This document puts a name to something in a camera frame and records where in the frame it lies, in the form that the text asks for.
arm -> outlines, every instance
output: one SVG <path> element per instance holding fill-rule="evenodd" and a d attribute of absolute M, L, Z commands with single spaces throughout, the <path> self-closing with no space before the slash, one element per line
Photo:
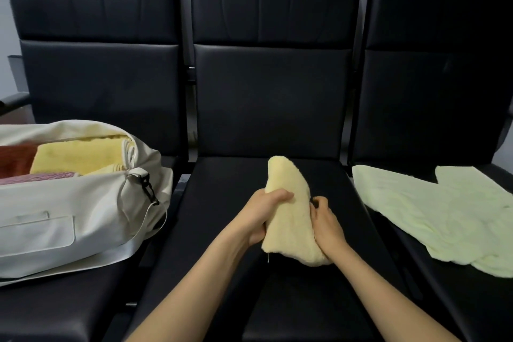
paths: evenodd
<path fill-rule="evenodd" d="M 325 197 L 310 206 L 317 244 L 351 283 L 386 342 L 459 342 L 370 267 L 345 241 Z"/>
<path fill-rule="evenodd" d="M 264 239 L 264 222 L 293 194 L 256 191 L 192 269 L 148 315 L 127 342 L 200 342 L 247 248 Z"/>

black chair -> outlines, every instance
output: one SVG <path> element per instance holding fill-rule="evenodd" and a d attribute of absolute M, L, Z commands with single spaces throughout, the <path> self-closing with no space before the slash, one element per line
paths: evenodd
<path fill-rule="evenodd" d="M 339 162 L 359 0 L 192 0 L 199 158 L 129 333 L 291 157 L 327 196 L 347 240 L 406 292 Z M 311 268 L 260 246 L 244 256 L 207 340 L 379 338 L 335 266 Z"/>
<path fill-rule="evenodd" d="M 177 181 L 188 157 L 179 0 L 11 5 L 36 122 L 119 126 L 160 150 Z M 141 252 L 108 267 L 0 289 L 0 339 L 99 340 Z"/>
<path fill-rule="evenodd" d="M 473 165 L 513 191 L 513 175 L 491 164 L 513 92 L 508 4 L 368 0 L 352 165 L 432 182 L 436 165 Z M 513 280 L 434 260 L 388 221 L 379 226 L 388 243 L 397 240 L 424 298 L 443 304 L 455 332 L 469 342 L 513 338 Z"/>

bag pocket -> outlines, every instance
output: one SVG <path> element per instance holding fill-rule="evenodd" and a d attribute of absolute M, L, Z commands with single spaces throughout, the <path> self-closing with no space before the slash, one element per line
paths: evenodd
<path fill-rule="evenodd" d="M 73 216 L 47 211 L 0 220 L 0 257 L 63 248 L 75 242 Z"/>

white bag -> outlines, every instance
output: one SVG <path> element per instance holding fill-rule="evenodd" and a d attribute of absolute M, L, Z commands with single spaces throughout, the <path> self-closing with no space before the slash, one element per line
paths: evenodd
<path fill-rule="evenodd" d="M 0 185 L 0 287 L 130 257 L 158 231 L 152 228 L 167 213 L 173 181 L 158 151 L 106 123 L 0 125 L 0 145 L 120 134 L 135 145 L 128 170 Z"/>

light green towel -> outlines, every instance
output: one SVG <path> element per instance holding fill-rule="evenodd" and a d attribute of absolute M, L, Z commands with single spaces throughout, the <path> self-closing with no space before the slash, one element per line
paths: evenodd
<path fill-rule="evenodd" d="M 438 184 L 366 165 L 352 171 L 363 202 L 433 258 L 513 277 L 513 195 L 476 168 L 439 166 Z"/>

